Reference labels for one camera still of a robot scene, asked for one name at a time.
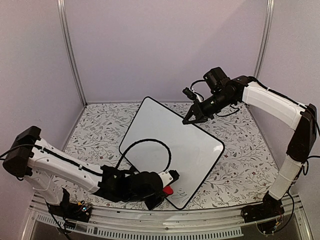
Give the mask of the white whiteboard black frame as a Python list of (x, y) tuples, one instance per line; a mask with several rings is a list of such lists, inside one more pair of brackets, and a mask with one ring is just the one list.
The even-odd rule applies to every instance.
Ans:
[(164, 143), (139, 143), (128, 150), (125, 158), (140, 172), (176, 170), (179, 179), (170, 185), (173, 194), (167, 200), (178, 210), (188, 205), (225, 150), (221, 140), (197, 125), (184, 125), (182, 120), (178, 113), (147, 96), (119, 145), (119, 152), (124, 154), (142, 139)]

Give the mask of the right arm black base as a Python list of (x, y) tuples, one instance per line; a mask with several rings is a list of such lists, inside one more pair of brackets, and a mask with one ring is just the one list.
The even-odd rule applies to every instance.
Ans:
[(264, 195), (262, 203), (246, 205), (241, 209), (240, 215), (245, 223), (262, 221), (257, 224), (258, 230), (264, 235), (274, 234), (284, 219), (284, 207), (281, 200), (276, 200), (269, 195), (269, 191)]

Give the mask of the red whiteboard eraser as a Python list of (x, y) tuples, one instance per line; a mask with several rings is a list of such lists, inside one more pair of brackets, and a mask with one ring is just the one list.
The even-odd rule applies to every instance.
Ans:
[(173, 189), (169, 185), (165, 186), (162, 191), (166, 197), (171, 196), (174, 193)]

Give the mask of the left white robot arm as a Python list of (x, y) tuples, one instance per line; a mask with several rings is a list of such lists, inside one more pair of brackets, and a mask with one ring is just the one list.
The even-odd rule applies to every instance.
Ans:
[(32, 125), (17, 135), (10, 149), (1, 154), (2, 166), (12, 176), (29, 182), (63, 217), (74, 213), (74, 205), (64, 198), (69, 196), (68, 191), (57, 186), (51, 176), (114, 203), (144, 202), (149, 210), (172, 194), (166, 191), (174, 180), (169, 170), (135, 173), (120, 170), (118, 165), (88, 163), (50, 145), (41, 131)]

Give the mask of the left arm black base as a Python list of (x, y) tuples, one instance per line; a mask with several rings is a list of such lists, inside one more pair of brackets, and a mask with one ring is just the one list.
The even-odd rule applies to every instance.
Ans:
[(48, 204), (48, 211), (67, 220), (88, 223), (92, 214), (92, 205), (83, 200), (78, 203), (70, 202), (70, 194), (62, 189), (62, 201), (58, 205)]

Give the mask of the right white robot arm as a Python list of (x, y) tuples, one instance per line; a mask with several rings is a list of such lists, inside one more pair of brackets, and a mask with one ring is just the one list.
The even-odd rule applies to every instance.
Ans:
[(205, 123), (225, 107), (244, 103), (265, 111), (294, 131), (278, 176), (266, 193), (270, 199), (258, 208), (262, 218), (269, 218), (278, 210), (276, 201), (281, 200), (297, 181), (320, 134), (317, 108), (313, 104), (292, 100), (253, 76), (241, 75), (231, 79), (220, 67), (212, 68), (201, 81), (208, 85), (211, 96), (201, 99), (192, 86), (183, 89), (182, 92), (193, 102), (182, 120), (184, 125)]

